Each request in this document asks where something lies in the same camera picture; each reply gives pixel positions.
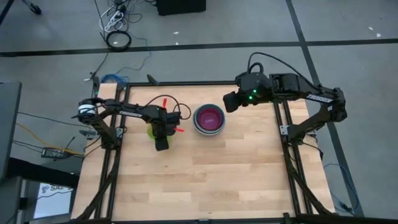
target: gray floor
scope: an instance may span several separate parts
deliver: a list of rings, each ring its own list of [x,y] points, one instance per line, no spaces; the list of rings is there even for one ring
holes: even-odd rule
[[[98,2],[101,11],[107,9],[106,1]],[[35,0],[35,3],[42,8],[43,15],[36,16],[15,1],[0,27],[0,51],[106,47],[99,35],[93,1]],[[293,4],[306,40],[398,38],[397,1],[306,0]],[[176,42],[183,45],[297,41],[285,1],[208,0],[208,10],[204,13],[169,17],[159,17],[155,8],[146,3],[138,5],[136,11],[143,18],[130,30],[147,38],[151,46]],[[144,46],[145,42],[135,40],[132,45]],[[245,69],[253,51],[280,57],[310,78],[300,47],[157,51],[140,72],[125,70],[123,75],[130,82],[145,81],[147,73],[159,81],[232,80]],[[321,82],[329,87],[340,86],[345,92],[348,119],[336,127],[365,215],[398,218],[395,178],[398,153],[394,140],[398,44],[310,47],[310,53]],[[147,54],[110,54],[98,75],[114,73],[123,66],[136,68]],[[103,57],[104,54],[86,54],[2,58],[0,79],[22,82],[20,111],[77,123],[70,117],[76,113],[77,103],[91,93],[91,84],[83,79]],[[264,64],[266,73],[290,72],[275,61],[262,57],[255,60]],[[317,107],[308,104],[311,114]],[[81,150],[85,144],[77,132],[79,128],[23,115],[18,122],[52,144],[65,146],[73,136],[76,136],[74,150]],[[14,138],[38,144],[19,128]],[[319,132],[318,138],[325,152],[324,164],[337,162],[327,128]],[[17,146],[13,147],[12,156],[37,164],[50,162]],[[62,161],[59,166],[73,170],[79,162]],[[338,168],[328,167],[326,175],[333,193],[348,203]]]

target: wooden tabletop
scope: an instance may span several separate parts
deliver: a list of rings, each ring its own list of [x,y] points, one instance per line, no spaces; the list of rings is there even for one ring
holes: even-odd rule
[[[144,105],[157,95],[169,94],[191,107],[192,113],[207,103],[224,110],[223,95],[234,90],[236,86],[132,87],[129,102]],[[114,98],[115,91],[115,84],[102,84],[98,96]],[[162,102],[160,98],[153,104]],[[167,99],[168,111],[174,105]],[[308,118],[304,101],[289,106],[294,123]],[[182,116],[188,115],[184,107],[181,110]],[[225,116],[224,130],[210,137],[197,133],[192,119],[181,121],[179,128],[185,132],[172,136],[170,149],[161,152],[147,135],[147,124],[127,117],[112,220],[274,218],[284,212],[294,216],[273,104],[248,106]],[[310,137],[304,142],[316,146]],[[299,150],[308,186],[334,211],[318,151],[306,145]],[[72,218],[79,216],[97,192],[103,157],[104,149],[97,149],[84,160]],[[305,211],[300,190],[298,196]]]

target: black box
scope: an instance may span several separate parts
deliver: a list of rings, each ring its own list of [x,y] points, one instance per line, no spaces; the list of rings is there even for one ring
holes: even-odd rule
[[[206,0],[156,0],[157,12],[160,16],[206,10]]]

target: yellow cable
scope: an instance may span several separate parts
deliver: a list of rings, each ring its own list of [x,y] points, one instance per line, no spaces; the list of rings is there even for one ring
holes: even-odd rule
[[[41,140],[39,137],[37,137],[37,135],[36,135],[35,133],[33,133],[33,131],[31,131],[31,130],[30,130],[29,128],[27,128],[26,126],[24,126],[24,125],[22,125],[22,124],[20,124],[20,123],[18,123],[18,122],[16,122],[16,124],[17,124],[18,126],[20,126],[21,128],[25,129],[27,132],[29,132],[34,138],[36,138],[36,140],[38,140],[39,142],[41,142],[43,145],[46,145],[46,146],[51,147],[51,148],[53,148],[53,149],[63,150],[63,151],[65,151],[65,152],[69,152],[70,154],[84,156],[84,153],[75,152],[75,151],[70,150],[70,149],[63,149],[63,148],[61,148],[61,147],[53,146],[53,145],[51,145],[51,144],[49,144],[49,143],[46,143],[46,142],[44,142],[43,140]]]

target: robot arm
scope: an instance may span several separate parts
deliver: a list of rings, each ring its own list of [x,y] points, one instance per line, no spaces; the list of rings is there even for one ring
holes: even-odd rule
[[[262,72],[244,72],[235,78],[235,83],[239,87],[238,92],[233,91],[223,97],[229,113],[239,106],[281,103],[284,100],[307,99],[322,104],[319,112],[309,119],[287,127],[290,142],[301,144],[307,133],[322,128],[327,122],[340,122],[347,118],[344,94],[339,88],[314,86],[293,73],[271,74],[268,78]]]
[[[98,113],[96,106],[100,104],[105,110]],[[79,114],[74,116],[83,124],[89,124],[101,136],[101,147],[119,149],[120,135],[116,128],[109,127],[103,119],[112,114],[120,114],[143,119],[152,126],[157,151],[169,148],[167,136],[175,134],[175,128],[180,124],[180,112],[168,113],[163,107],[156,105],[133,105],[121,103],[113,99],[90,98],[79,103]]]

